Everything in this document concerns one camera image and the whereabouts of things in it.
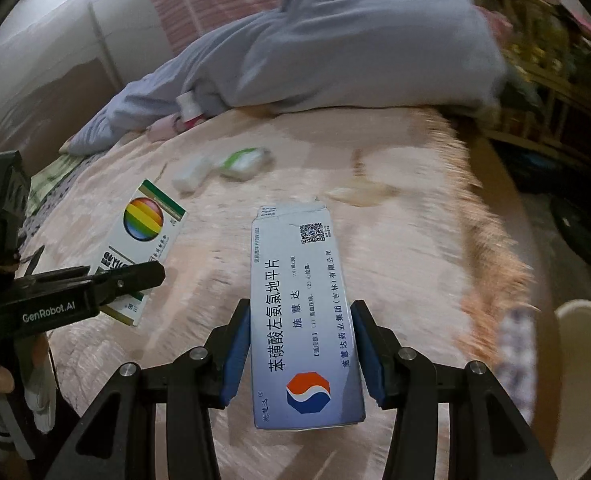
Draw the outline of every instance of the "green stripe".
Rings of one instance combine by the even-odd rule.
[[[176,220],[181,220],[186,210],[176,204],[171,198],[165,193],[160,191],[148,180],[145,180],[138,189],[141,193],[144,193],[147,197],[158,202],[162,208]]]
[[[245,153],[254,152],[255,150],[257,150],[257,148],[246,148],[244,150],[240,150],[239,152],[235,152],[229,158],[227,158],[222,165],[227,170],[230,170],[230,167],[232,167],[232,165],[234,165],[242,155]]]
[[[124,314],[120,314],[117,310],[113,310],[108,305],[102,305],[100,307],[100,310],[102,312],[104,312],[105,314],[109,314],[109,316],[111,316],[113,319],[117,319],[118,321],[121,321],[125,325],[133,326],[133,319],[125,316]]]
[[[151,229],[149,226],[145,225],[144,223],[140,222],[135,216],[130,214],[128,211],[126,212],[127,221],[136,228],[139,232],[141,232],[146,237],[152,237],[157,235],[158,233]]]

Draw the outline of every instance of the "small white bottle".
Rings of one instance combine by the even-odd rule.
[[[213,162],[207,156],[192,158],[172,180],[173,187],[182,193],[194,193],[213,170]]]
[[[200,105],[195,101],[193,91],[188,91],[176,97],[180,109],[180,116],[184,122],[184,129],[190,130],[194,126],[206,121]]]

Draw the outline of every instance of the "qr code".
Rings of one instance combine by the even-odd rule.
[[[308,244],[309,242],[323,242],[326,239],[324,237],[324,227],[322,227],[321,222],[317,224],[301,225],[300,236],[302,237],[303,244]]]

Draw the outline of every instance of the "barcode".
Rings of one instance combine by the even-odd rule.
[[[263,206],[262,209],[259,212],[259,217],[260,218],[266,218],[267,216],[275,216],[275,211],[276,210],[277,210],[277,207]]]
[[[259,227],[256,227],[255,238],[253,238],[253,262],[259,264]]]
[[[324,228],[322,223],[317,224],[304,224],[300,226],[300,236],[302,237],[302,243],[308,244],[310,242],[323,242],[326,238],[324,237]]]

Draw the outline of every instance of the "blue gripper pad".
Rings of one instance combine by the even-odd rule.
[[[220,401],[224,406],[228,406],[230,400],[238,393],[246,356],[248,355],[248,348],[251,343],[250,307],[247,304],[246,308],[240,310],[241,308],[242,301],[227,327],[227,331],[233,330],[234,333],[230,334],[229,352],[224,357],[222,389],[220,391]]]
[[[351,316],[355,329],[357,355],[360,359],[360,367],[367,383],[369,395],[382,408],[386,397],[384,390],[384,367],[380,361],[378,352],[376,352],[374,341],[369,335],[365,321],[372,324],[376,329],[377,327],[363,301],[354,301],[351,305]]]

